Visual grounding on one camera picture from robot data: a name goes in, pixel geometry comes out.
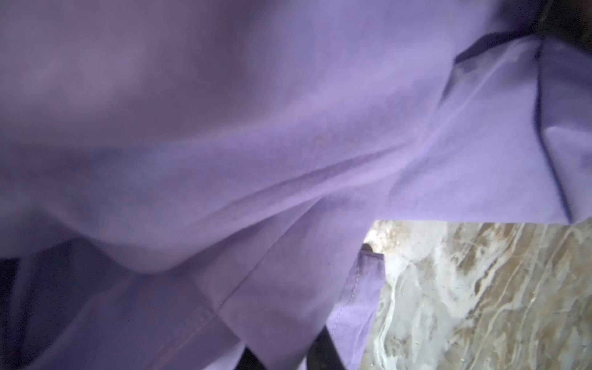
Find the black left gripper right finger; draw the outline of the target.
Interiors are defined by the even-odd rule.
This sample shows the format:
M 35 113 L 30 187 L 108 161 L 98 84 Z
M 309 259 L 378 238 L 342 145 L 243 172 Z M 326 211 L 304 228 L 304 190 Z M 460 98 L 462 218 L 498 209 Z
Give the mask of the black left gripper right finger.
M 324 327 L 306 356 L 307 370 L 345 370 L 333 339 Z

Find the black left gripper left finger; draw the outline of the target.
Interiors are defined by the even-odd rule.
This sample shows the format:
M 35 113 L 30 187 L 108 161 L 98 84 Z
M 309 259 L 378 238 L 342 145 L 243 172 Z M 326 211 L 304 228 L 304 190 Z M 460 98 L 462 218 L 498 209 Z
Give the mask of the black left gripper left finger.
M 265 365 L 260 359 L 249 349 L 245 348 L 242 356 L 237 363 L 235 370 L 265 370 Z

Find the purple SHINE t-shirt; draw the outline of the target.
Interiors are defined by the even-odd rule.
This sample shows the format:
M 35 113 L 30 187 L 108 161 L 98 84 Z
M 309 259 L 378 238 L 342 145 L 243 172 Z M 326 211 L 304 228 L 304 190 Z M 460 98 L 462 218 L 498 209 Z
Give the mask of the purple SHINE t-shirt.
M 354 369 L 375 220 L 590 216 L 589 1 L 1 4 L 4 369 Z

